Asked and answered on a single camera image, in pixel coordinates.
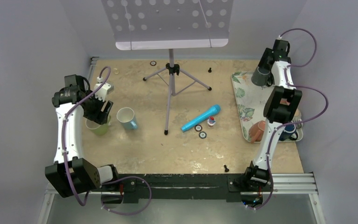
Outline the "light green mug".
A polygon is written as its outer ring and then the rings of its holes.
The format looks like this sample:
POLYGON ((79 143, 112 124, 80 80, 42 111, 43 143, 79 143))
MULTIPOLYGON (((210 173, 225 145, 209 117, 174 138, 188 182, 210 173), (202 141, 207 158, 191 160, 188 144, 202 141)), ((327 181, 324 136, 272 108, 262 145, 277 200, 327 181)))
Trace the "light green mug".
POLYGON ((98 123, 96 123, 94 121, 91 121, 91 120, 87 119, 85 121, 85 126, 93 134, 95 134, 97 136, 102 136, 102 135, 105 135, 108 132, 108 129, 110 127, 110 120, 111 120, 111 116, 109 115, 108 119, 107 119, 107 123, 100 125, 100 124, 98 124, 98 123))

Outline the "dark grey mug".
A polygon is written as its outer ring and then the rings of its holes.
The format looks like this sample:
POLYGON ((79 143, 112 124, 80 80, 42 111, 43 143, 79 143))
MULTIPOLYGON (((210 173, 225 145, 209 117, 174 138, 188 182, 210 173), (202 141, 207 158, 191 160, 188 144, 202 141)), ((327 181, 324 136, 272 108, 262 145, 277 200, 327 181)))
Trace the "dark grey mug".
POLYGON ((256 86, 270 87, 274 84, 274 78, 270 70, 258 66, 251 77, 251 81, 256 86))

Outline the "light blue mug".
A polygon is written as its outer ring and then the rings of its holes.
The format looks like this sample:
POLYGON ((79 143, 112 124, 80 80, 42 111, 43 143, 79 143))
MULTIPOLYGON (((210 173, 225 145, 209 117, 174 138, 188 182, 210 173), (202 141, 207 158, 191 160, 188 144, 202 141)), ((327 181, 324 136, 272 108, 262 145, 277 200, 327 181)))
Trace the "light blue mug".
POLYGON ((123 107, 119 109, 116 114, 116 118, 125 130, 138 129, 138 124, 133 109, 129 107, 123 107))

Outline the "textured salmon mug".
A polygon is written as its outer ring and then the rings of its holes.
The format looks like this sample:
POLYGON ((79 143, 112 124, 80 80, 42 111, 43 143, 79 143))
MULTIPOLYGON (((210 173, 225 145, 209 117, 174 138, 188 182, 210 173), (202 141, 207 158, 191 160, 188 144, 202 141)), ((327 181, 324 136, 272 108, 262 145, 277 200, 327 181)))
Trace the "textured salmon mug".
POLYGON ((250 143, 260 142, 265 131, 266 122, 261 120, 251 126, 248 131, 248 139, 250 143))

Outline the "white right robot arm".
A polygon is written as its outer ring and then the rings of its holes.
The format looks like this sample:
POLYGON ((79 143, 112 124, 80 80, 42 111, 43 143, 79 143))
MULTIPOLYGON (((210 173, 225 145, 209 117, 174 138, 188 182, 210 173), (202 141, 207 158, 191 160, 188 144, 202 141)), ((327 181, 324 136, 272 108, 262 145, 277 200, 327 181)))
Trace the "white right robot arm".
POLYGON ((276 39, 266 48, 251 81, 256 86, 271 86, 272 92, 264 106, 265 129, 257 156, 245 170, 243 184, 249 190, 272 183, 272 158, 285 124, 292 121, 302 98, 294 87, 289 66, 290 43, 276 39))

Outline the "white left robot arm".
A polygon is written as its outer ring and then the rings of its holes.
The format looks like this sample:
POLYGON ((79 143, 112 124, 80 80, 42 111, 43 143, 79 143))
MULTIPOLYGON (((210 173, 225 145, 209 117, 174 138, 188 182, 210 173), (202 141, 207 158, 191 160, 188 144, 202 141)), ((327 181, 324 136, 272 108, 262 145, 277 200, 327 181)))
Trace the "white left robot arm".
POLYGON ((98 125, 108 124, 113 102, 106 100, 114 87, 98 78, 94 89, 85 86, 88 80, 79 75, 65 76, 65 86, 52 97, 58 120, 58 142, 54 163, 45 167, 45 176, 63 197, 93 191, 103 185, 114 191, 120 178, 114 165, 96 167, 83 156, 83 119, 98 125))

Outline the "striped grey white mug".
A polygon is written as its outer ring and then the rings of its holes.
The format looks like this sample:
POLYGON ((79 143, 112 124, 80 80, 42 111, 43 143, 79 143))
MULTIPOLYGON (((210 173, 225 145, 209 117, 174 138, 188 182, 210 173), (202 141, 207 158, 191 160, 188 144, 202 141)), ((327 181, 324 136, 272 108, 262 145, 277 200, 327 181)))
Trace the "striped grey white mug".
POLYGON ((295 123, 297 129, 302 128, 302 126, 303 126, 302 114, 301 114, 301 111, 299 109, 296 109, 296 112, 294 114, 292 122, 295 123))

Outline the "navy blue mug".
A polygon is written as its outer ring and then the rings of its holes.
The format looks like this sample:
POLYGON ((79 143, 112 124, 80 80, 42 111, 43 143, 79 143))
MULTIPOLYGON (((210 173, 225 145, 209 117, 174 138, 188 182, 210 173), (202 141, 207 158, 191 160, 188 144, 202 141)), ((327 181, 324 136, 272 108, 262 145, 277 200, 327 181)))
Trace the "navy blue mug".
POLYGON ((282 128, 282 133, 279 137, 279 141, 292 140, 295 141, 298 139, 297 127, 295 124, 287 124, 282 128))

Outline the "floral white serving tray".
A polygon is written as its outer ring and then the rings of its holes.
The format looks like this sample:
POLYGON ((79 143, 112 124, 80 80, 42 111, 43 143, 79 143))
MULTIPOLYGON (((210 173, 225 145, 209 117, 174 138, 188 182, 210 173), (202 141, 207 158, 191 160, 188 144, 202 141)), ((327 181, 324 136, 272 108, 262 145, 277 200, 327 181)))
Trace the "floral white serving tray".
POLYGON ((231 75, 243 137, 248 142, 251 141, 248 132, 252 125, 265 120, 263 110, 273 90, 273 87, 254 85, 252 74, 251 71, 238 71, 231 75))

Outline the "small cupcake figurine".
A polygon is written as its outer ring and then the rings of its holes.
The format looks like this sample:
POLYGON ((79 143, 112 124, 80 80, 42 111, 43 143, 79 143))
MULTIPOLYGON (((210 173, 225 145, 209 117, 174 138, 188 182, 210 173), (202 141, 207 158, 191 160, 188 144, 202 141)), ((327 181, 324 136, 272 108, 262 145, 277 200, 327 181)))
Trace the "small cupcake figurine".
POLYGON ((215 124, 216 124, 216 120, 214 119, 214 117, 209 117, 209 118, 207 119, 207 125, 208 125, 208 127, 212 128, 215 124))

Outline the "lilac music stand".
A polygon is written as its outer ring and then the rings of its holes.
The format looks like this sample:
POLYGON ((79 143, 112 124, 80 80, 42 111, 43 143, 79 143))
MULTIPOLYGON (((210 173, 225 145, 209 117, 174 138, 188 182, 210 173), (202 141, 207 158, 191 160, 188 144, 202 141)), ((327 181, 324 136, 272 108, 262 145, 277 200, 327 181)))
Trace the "lilac music stand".
POLYGON ((233 4, 231 0, 102 1, 118 50, 168 50, 169 98, 178 94, 175 77, 185 73, 174 61, 174 50, 226 46, 233 4))

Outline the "round black token upper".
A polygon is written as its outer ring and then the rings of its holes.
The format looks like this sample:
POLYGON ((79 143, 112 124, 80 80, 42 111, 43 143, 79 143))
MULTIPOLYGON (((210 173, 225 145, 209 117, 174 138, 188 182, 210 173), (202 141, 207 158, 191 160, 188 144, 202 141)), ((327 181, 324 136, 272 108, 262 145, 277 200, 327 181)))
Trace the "round black token upper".
POLYGON ((203 128, 202 128, 201 125, 196 125, 196 126, 194 127, 194 129, 195 129, 195 131, 197 131, 197 132, 201 132, 203 128))

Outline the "round black token lower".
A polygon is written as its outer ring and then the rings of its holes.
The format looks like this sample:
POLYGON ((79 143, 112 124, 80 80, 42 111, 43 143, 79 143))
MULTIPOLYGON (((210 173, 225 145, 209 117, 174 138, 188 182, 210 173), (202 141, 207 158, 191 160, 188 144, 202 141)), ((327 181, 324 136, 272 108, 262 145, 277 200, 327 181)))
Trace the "round black token lower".
POLYGON ((205 138, 207 137, 207 133, 204 132, 204 131, 201 131, 201 132, 199 132, 199 137, 200 137, 201 139, 205 139, 205 138))

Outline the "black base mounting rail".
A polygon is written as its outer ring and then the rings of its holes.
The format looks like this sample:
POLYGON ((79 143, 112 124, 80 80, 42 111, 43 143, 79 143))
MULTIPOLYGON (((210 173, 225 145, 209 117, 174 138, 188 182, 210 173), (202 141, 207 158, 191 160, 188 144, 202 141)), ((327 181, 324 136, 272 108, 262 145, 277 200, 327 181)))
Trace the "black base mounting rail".
POLYGON ((97 192, 121 196, 123 203, 140 199, 224 200, 228 203, 263 202, 273 181, 257 181, 245 174, 126 174, 119 183, 103 185, 97 192))

